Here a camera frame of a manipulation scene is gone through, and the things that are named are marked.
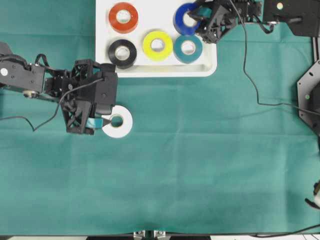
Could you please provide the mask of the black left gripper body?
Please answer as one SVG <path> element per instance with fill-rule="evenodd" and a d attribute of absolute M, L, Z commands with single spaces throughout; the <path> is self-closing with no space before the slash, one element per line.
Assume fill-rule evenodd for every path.
<path fill-rule="evenodd" d="M 101 74 L 99 63 L 91 60 L 77 60 L 72 70 L 47 68 L 51 75 L 44 92 L 58 101 L 66 131 L 71 134 L 93 135 L 95 130 L 87 127 L 89 118 L 94 118 L 95 104 L 89 97 L 82 96 L 84 90 L 94 90 Z"/>

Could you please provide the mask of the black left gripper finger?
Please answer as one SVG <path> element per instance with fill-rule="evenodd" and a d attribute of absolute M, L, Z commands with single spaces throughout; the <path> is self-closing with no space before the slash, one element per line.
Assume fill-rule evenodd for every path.
<path fill-rule="evenodd" d="M 109 125 L 111 122 L 112 121 L 110 119 L 106 119 L 103 117 L 89 117 L 86 121 L 86 128 L 93 130 L 102 129 L 104 126 Z"/>

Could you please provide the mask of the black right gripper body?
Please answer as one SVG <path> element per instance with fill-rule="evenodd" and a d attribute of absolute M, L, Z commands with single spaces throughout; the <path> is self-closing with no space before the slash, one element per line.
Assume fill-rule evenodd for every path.
<path fill-rule="evenodd" d="M 208 20 L 198 21 L 195 34 L 206 44 L 216 44 L 239 24 L 253 23 L 262 14 L 262 2 L 258 0 L 197 0 L 198 7 L 211 9 Z"/>

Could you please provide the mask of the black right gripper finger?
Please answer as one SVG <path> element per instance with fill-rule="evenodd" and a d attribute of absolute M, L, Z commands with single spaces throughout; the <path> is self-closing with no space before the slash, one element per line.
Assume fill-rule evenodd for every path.
<path fill-rule="evenodd" d="M 195 9 L 190 9 L 187 14 L 196 21 L 204 21 L 210 19 L 212 9 L 209 7 L 199 6 Z"/>

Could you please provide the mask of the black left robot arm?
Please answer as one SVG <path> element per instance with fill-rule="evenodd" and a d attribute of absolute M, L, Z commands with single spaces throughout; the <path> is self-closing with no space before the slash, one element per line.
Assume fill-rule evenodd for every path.
<path fill-rule="evenodd" d="M 111 123 L 107 116 L 116 105 L 118 75 L 114 64 L 92 59 L 75 61 L 71 70 L 51 67 L 41 53 L 28 63 L 1 42 L 0 87 L 56 103 L 68 133 L 93 135 Z"/>

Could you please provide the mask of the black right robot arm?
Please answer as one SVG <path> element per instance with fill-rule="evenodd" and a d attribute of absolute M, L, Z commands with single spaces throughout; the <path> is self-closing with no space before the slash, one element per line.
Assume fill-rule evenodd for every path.
<path fill-rule="evenodd" d="M 255 24 L 265 34 L 285 23 L 295 36 L 319 37 L 318 0 L 197 0 L 189 17 L 199 23 L 195 33 L 216 44 L 237 25 Z"/>

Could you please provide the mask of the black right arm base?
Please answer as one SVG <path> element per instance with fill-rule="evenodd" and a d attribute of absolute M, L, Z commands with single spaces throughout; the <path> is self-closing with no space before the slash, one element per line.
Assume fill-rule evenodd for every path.
<path fill-rule="evenodd" d="M 298 107 L 317 114 L 299 111 L 300 119 L 320 136 L 320 61 L 317 60 L 297 81 Z"/>

